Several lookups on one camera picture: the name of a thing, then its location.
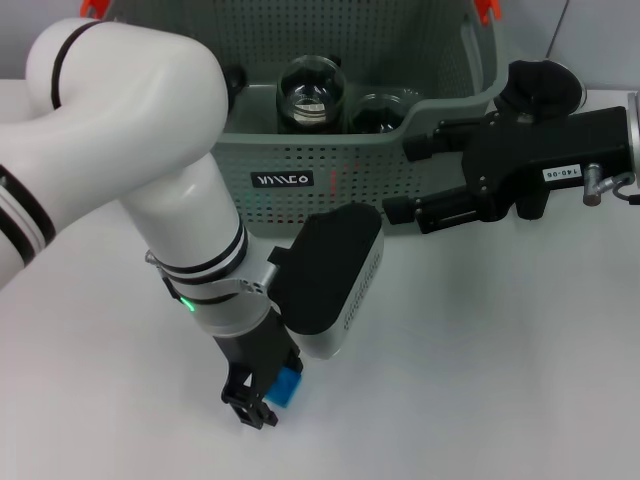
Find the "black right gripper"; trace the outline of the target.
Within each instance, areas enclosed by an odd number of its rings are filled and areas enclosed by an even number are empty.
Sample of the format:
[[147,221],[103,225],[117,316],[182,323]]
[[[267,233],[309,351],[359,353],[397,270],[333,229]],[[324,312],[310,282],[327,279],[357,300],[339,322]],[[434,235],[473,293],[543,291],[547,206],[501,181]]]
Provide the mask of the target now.
[[416,223],[422,234],[429,234],[476,221],[496,222],[524,198],[581,186],[583,169],[590,164],[599,165],[605,177],[630,171],[622,106],[537,124],[489,116],[480,123],[480,118],[442,120],[431,134],[403,140],[409,162],[464,151],[467,191],[386,198],[382,208],[391,225]]

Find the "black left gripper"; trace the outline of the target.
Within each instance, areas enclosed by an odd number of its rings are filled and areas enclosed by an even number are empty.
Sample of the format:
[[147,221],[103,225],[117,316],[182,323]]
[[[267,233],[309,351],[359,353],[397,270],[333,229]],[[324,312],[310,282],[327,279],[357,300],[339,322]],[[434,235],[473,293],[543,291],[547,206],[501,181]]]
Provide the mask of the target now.
[[254,328],[232,337],[215,337],[229,368],[221,400],[241,423],[257,430],[275,427],[278,417],[264,401],[282,367],[300,374],[300,349],[286,329],[281,316],[271,308]]

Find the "blue square toy brick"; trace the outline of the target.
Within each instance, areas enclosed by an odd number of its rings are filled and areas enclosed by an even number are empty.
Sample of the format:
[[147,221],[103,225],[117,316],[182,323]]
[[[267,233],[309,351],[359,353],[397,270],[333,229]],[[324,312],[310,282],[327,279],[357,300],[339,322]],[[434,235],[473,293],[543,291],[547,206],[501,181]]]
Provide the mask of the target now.
[[302,374],[282,367],[276,380],[267,391],[265,398],[281,408],[287,408],[301,382]]

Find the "glass teacup black handle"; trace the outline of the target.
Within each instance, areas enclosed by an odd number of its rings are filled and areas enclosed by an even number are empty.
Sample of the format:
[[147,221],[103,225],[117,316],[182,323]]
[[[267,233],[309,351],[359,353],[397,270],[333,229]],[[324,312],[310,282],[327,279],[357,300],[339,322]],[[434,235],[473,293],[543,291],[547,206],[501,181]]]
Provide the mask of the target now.
[[370,93],[356,101],[348,117],[352,134],[383,134],[399,128],[411,105],[386,93]]
[[277,107],[278,132],[291,134],[339,134],[342,132],[344,107],[303,100],[298,104]]

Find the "round glass jar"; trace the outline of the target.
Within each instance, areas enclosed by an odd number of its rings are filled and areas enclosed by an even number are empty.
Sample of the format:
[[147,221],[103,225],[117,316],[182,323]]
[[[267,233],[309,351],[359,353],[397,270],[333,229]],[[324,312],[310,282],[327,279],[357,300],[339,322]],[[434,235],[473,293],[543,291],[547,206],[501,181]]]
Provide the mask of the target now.
[[343,110],[346,78],[331,57],[304,55],[283,70],[276,90],[280,115],[298,122],[329,122]]

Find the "grey-green perforated storage bin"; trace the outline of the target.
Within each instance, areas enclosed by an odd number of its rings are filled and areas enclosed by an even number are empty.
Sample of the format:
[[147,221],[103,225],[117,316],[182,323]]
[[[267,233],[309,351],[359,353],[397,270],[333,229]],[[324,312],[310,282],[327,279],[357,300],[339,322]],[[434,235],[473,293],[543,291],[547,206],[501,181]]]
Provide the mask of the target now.
[[[349,204],[427,194],[462,179],[451,154],[409,162],[403,140],[442,120],[483,115],[504,88],[502,18],[483,26],[473,0],[111,0],[107,21],[184,35],[224,66],[241,65],[237,96],[213,155],[247,229],[296,233],[307,216]],[[386,93],[410,110],[389,133],[278,132],[276,86],[294,59],[337,58],[346,77],[345,119],[357,100]],[[330,196],[330,172],[337,191]],[[251,172],[311,170],[307,188],[256,189]]]

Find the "black bin logo label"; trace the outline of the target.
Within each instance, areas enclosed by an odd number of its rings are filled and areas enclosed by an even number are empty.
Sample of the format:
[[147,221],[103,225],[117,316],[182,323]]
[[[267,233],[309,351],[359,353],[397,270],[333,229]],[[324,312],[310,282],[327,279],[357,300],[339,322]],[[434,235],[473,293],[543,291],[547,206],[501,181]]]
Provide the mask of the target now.
[[256,189],[307,188],[314,185],[311,170],[251,172],[250,179]]

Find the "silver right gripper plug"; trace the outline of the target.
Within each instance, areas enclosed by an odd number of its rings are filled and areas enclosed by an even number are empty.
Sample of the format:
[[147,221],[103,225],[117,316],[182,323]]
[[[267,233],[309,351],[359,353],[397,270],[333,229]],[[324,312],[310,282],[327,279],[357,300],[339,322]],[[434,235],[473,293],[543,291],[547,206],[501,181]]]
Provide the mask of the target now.
[[603,167],[596,163],[588,164],[584,168],[583,178],[583,204],[588,207],[598,206],[601,203],[602,195],[607,192],[611,192],[614,197],[626,201],[627,196],[621,194],[620,190],[635,181],[635,175],[632,172],[605,178]]

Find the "black clay teapot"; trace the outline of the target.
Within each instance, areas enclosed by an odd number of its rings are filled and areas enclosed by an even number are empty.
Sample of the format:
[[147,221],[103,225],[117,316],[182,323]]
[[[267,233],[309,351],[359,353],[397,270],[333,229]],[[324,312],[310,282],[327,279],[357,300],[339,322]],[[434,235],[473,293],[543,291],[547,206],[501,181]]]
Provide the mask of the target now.
[[247,86],[247,73],[241,65],[229,65],[223,69],[227,94],[228,108],[233,109],[237,96]]

